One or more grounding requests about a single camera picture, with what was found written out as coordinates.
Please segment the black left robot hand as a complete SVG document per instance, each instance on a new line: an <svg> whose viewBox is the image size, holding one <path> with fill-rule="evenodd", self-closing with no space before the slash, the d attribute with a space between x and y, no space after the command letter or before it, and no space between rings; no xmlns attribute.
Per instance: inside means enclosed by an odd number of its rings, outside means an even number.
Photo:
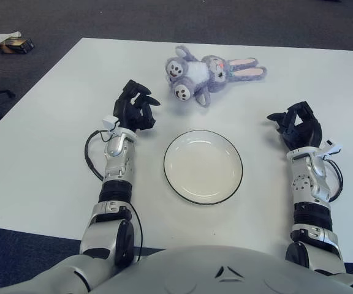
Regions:
<svg viewBox="0 0 353 294"><path fill-rule="evenodd" d="M153 118L151 106L160 106L160 102L150 96L151 91L129 80L115 102L113 115L118 118L119 126L136 132L153 128L156 120Z"/></svg>

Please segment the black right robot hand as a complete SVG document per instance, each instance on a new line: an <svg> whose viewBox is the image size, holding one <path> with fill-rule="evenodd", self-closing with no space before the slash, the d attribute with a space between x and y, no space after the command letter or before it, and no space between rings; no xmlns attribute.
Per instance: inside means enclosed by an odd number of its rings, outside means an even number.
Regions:
<svg viewBox="0 0 353 294"><path fill-rule="evenodd" d="M306 101L292 105L287 112L272 113L267 119L277 123L277 132L290 151L307 146L320 146L321 125Z"/></svg>

